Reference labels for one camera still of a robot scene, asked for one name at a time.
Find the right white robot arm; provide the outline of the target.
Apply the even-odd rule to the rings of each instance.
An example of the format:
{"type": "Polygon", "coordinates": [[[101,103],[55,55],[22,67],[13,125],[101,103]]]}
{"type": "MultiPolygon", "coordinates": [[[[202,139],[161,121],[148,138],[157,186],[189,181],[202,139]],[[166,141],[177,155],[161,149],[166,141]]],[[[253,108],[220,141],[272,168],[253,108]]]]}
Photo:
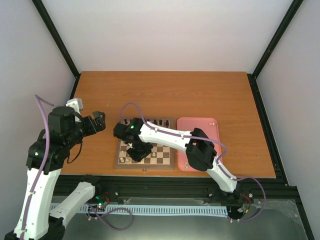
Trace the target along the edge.
{"type": "Polygon", "coordinates": [[[208,138],[203,130],[181,131],[156,125],[143,118],[133,118],[124,127],[123,141],[131,144],[136,159],[144,155],[152,144],[161,144],[186,154],[190,167],[206,172],[226,192],[237,187],[237,177],[221,162],[221,155],[215,150],[217,141],[208,138]]]}

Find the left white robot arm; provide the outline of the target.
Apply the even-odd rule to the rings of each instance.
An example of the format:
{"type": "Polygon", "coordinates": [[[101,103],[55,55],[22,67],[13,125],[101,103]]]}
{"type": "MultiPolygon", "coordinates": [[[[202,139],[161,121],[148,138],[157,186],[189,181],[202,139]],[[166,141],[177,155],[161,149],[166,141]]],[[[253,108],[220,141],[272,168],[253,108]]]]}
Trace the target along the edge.
{"type": "Polygon", "coordinates": [[[51,200],[70,150],[84,137],[106,128],[106,115],[95,111],[82,117],[68,106],[56,107],[43,117],[44,129],[28,150],[27,186],[19,221],[6,240],[61,240],[73,216],[87,201],[103,198],[99,177],[85,175],[75,190],[55,209],[51,200]]]}

